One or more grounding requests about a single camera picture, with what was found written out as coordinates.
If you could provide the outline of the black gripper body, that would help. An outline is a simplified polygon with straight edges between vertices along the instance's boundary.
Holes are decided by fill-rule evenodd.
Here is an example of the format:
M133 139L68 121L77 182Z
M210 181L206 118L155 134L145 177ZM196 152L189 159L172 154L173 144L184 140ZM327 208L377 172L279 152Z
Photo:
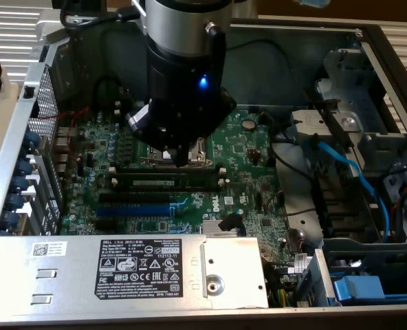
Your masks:
M221 86L225 58L226 47L197 57L147 48L149 104L167 109L189 144L210 135L237 106Z

